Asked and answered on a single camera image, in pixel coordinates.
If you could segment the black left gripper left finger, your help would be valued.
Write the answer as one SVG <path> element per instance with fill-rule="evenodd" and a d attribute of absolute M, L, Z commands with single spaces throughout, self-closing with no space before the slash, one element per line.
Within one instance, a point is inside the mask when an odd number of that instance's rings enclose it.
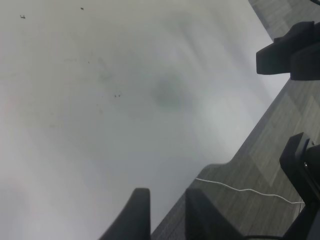
<path fill-rule="evenodd" d="M 151 194 L 136 188 L 126 205 L 100 237 L 101 240 L 149 240 L 151 238 Z"/>

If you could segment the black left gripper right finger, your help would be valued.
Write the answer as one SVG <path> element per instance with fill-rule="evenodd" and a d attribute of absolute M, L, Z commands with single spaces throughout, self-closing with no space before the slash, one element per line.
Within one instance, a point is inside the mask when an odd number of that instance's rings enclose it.
<path fill-rule="evenodd" d="M 244 239 L 198 188 L 188 188 L 185 191 L 184 225 L 187 240 Z"/>

